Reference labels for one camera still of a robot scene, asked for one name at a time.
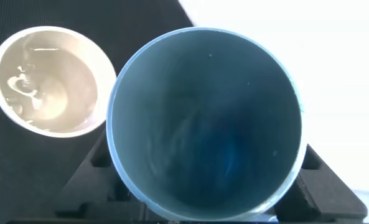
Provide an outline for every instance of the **cloudy liquid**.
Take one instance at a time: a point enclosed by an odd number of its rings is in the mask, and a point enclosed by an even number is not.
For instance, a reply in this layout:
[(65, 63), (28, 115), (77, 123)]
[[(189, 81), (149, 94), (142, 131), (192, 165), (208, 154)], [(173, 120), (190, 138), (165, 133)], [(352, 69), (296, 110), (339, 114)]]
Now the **cloudy liquid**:
[(1, 63), (0, 85), (21, 119), (58, 133), (86, 123), (97, 101), (90, 69), (60, 49), (9, 49)]

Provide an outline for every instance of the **white surface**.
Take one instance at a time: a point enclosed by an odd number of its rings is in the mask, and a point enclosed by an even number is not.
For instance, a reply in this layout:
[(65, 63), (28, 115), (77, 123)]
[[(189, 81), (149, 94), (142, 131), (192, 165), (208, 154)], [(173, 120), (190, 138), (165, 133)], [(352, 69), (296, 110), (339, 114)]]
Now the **white surface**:
[(309, 144), (369, 212), (369, 1), (180, 3), (196, 26), (245, 35), (282, 62), (305, 105)]

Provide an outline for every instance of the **blue cup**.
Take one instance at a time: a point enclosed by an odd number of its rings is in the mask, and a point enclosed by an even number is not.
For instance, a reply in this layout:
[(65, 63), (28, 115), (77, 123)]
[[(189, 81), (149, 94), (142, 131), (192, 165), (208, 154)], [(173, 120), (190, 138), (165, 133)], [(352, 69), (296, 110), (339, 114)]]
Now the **blue cup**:
[(286, 193), (306, 151), (287, 71), (220, 29), (175, 30), (136, 52), (106, 131), (123, 182), (168, 220), (251, 220)]

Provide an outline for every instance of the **cylindrical container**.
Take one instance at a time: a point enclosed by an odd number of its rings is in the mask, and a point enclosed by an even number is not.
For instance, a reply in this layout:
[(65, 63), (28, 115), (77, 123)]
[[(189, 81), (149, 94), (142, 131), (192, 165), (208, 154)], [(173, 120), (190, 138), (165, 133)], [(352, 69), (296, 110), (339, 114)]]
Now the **cylindrical container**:
[(266, 49), (186, 28), (123, 67), (106, 122), (129, 190), (169, 220), (251, 220), (294, 182), (306, 151), (299, 95)]
[(99, 46), (69, 29), (33, 27), (0, 46), (0, 107), (38, 134), (68, 138), (100, 126), (115, 81)]

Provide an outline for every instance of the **black textured mat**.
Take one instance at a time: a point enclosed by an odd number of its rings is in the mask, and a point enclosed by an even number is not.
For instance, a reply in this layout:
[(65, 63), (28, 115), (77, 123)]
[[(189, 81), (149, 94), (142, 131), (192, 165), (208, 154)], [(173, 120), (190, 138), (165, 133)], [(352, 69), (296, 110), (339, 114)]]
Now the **black textured mat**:
[[(34, 26), (60, 26), (89, 37), (119, 73), (144, 44), (191, 23), (177, 1), (0, 0), (0, 44)], [(0, 223), (40, 212), (103, 129), (71, 139), (48, 138), (14, 124), (0, 109)]]

